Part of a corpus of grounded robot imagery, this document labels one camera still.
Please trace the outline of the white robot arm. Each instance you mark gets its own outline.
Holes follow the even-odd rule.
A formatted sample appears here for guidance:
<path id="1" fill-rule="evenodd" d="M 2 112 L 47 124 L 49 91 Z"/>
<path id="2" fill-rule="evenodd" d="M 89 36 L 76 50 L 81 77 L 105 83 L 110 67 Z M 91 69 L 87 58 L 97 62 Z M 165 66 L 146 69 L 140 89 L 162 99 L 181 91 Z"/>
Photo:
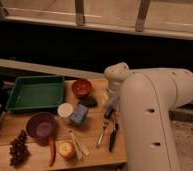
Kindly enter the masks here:
<path id="1" fill-rule="evenodd" d="M 131 70 L 124 62 L 104 71 L 119 98 L 128 171 L 181 171 L 169 111 L 193 101 L 193 73 L 181 68 Z"/>

